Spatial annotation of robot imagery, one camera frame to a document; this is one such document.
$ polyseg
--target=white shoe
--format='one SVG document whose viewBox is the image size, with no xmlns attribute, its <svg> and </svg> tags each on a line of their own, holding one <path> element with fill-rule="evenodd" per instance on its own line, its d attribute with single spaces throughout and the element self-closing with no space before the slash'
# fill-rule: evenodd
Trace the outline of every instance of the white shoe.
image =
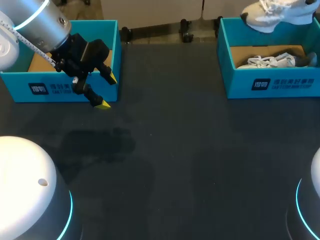
<svg viewBox="0 0 320 240">
<path fill-rule="evenodd" d="M 247 65 L 240 66 L 238 69 L 315 67 L 317 66 L 317 63 L 318 58 L 315 52 L 311 52 L 306 57 L 296 57 L 290 55 L 289 53 L 283 53 L 277 57 L 251 57 L 248 59 Z"/>
<path fill-rule="evenodd" d="M 280 22 L 311 24 L 320 0 L 260 0 L 247 6 L 240 17 L 249 27 L 272 33 Z"/>
</svg>

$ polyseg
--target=table surface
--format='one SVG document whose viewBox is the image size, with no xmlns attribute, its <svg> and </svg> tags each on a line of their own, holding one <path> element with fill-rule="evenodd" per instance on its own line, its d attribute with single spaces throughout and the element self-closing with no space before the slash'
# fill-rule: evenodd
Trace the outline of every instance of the table surface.
<svg viewBox="0 0 320 240">
<path fill-rule="evenodd" d="M 42 146 L 83 240 L 286 240 L 285 213 L 320 146 L 317 98 L 226 98 L 215 44 L 123 46 L 120 99 L 17 104 L 0 135 Z"/>
</svg>

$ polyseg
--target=box logo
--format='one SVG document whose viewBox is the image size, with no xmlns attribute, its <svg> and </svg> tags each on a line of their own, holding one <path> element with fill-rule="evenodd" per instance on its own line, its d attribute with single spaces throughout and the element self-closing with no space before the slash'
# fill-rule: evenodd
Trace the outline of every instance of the box logo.
<svg viewBox="0 0 320 240">
<path fill-rule="evenodd" d="M 49 92 L 44 83 L 29 83 L 33 95 L 48 95 Z"/>
<path fill-rule="evenodd" d="M 251 90 L 267 90 L 270 84 L 270 78 L 257 78 L 253 81 Z"/>
</svg>

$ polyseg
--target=teal box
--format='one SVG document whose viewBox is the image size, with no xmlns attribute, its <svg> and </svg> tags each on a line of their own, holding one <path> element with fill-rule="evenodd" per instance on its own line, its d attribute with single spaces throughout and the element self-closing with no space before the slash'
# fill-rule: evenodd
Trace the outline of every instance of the teal box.
<svg viewBox="0 0 320 240">
<path fill-rule="evenodd" d="M 266 34 L 240 18 L 221 19 L 217 55 L 229 99 L 320 96 L 319 67 L 236 69 L 230 47 L 275 45 L 301 45 L 306 55 L 317 54 L 319 64 L 320 25 L 315 18 L 308 25 L 281 22 Z"/>
<path fill-rule="evenodd" d="M 100 76 L 99 71 L 88 75 L 86 82 L 106 102 L 117 101 L 122 51 L 118 21 L 76 20 L 71 23 L 71 34 L 79 33 L 88 42 L 102 39 L 112 50 L 110 67 L 118 84 L 109 85 Z M 28 72 L 34 52 L 21 42 L 19 47 L 20 53 L 17 62 L 8 71 L 0 73 L 0 77 L 16 103 L 88 102 L 83 95 L 73 93 L 71 90 L 73 78 L 68 77 L 64 72 Z M 45 94 L 33 94 L 32 86 L 45 86 Z"/>
</svg>

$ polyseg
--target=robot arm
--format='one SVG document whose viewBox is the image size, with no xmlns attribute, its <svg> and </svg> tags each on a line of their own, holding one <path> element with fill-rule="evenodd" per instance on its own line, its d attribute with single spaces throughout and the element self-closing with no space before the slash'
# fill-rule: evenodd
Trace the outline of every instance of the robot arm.
<svg viewBox="0 0 320 240">
<path fill-rule="evenodd" d="M 108 108 L 86 80 L 97 68 L 110 85 L 117 83 L 111 68 L 104 64 L 110 50 L 101 39 L 87 42 L 78 33 L 71 35 L 71 28 L 71 23 L 50 0 L 1 0 L 0 71 L 17 60 L 20 40 L 57 72 L 74 77 L 76 94 L 84 94 L 93 107 Z"/>
</svg>

